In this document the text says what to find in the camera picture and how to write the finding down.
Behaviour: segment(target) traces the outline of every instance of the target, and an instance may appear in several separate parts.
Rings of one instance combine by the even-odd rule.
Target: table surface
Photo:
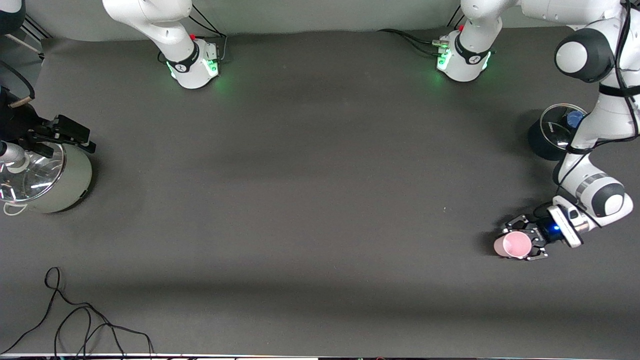
[[[0,344],[37,323],[61,266],[72,300],[162,353],[637,359],[638,211],[542,261],[492,251],[555,190],[529,124],[595,103],[554,68],[569,32],[504,30],[466,84],[393,34],[238,36],[199,90],[151,42],[49,42],[34,105],[92,130],[96,182],[68,211],[0,217]],[[637,147],[592,157],[632,197]],[[69,311],[14,351],[52,352]],[[117,352],[106,335],[95,351]]]

